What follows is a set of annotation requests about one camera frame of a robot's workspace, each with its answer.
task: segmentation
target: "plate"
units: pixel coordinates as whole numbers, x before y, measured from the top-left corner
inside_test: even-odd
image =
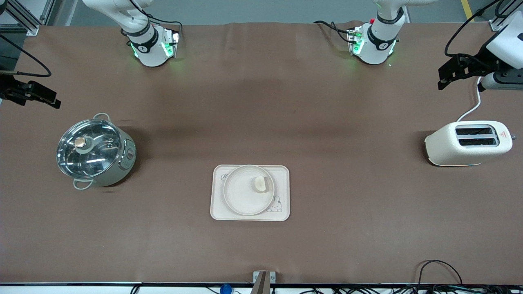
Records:
[[[258,192],[254,187],[256,177],[265,177],[267,190]],[[256,165],[242,165],[233,170],[223,186],[227,205],[236,213],[253,216],[265,211],[274,199],[274,181],[263,168]]]

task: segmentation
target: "table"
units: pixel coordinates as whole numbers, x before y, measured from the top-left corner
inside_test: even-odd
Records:
[[[0,108],[1,281],[413,282],[422,261],[470,284],[521,283],[523,149],[476,167],[425,159],[423,139],[475,104],[475,81],[437,90],[459,24],[407,24],[381,65],[325,27],[185,28],[179,59],[142,66],[116,27],[42,27],[25,49],[62,108]],[[471,24],[451,52],[491,33]],[[41,71],[22,56],[19,70]],[[523,134],[521,93],[487,91],[467,119]],[[76,191],[61,135],[107,112],[138,148],[121,184]],[[219,164],[285,165],[285,222],[215,221]],[[431,265],[424,281],[456,282]]]

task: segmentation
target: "yellow floor stripe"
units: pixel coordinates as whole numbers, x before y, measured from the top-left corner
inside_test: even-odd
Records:
[[[470,10],[469,1],[461,0],[461,6],[463,6],[463,11],[465,12],[465,16],[467,17],[467,19],[469,19],[472,16],[472,10]]]

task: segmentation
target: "cartoon bear print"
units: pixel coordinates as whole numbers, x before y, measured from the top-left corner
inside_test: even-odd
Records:
[[[282,212],[280,196],[274,196],[274,201],[267,208],[267,212]]]

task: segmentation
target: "glass lid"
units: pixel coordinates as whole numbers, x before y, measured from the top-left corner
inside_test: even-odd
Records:
[[[62,172],[77,179],[103,173],[123,149],[120,132],[109,121],[88,119],[75,124],[60,139],[56,162]]]

